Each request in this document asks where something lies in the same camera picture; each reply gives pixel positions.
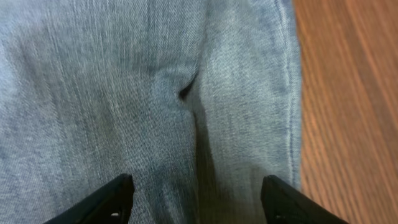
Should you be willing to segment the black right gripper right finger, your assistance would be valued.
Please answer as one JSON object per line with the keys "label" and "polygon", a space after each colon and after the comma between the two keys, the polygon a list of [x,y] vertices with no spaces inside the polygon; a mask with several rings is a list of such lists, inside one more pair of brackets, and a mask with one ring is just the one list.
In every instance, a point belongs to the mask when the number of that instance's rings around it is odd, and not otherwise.
{"label": "black right gripper right finger", "polygon": [[261,202],[267,224],[348,224],[275,175],[263,178]]}

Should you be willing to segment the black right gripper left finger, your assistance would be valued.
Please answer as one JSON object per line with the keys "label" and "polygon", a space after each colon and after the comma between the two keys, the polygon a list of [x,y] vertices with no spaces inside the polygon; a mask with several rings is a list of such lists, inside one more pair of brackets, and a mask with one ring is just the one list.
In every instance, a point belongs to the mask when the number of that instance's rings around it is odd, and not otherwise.
{"label": "black right gripper left finger", "polygon": [[133,195],[132,176],[121,174],[45,224],[128,224]]}

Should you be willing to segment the light blue denim jeans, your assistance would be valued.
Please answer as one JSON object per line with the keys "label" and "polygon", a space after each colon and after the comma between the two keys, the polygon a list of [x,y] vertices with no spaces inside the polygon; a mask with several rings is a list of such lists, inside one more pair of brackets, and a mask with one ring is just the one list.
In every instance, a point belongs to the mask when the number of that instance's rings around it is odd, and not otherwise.
{"label": "light blue denim jeans", "polygon": [[43,223],[122,173],[131,223],[264,223],[300,187],[291,1],[2,1],[1,222]]}

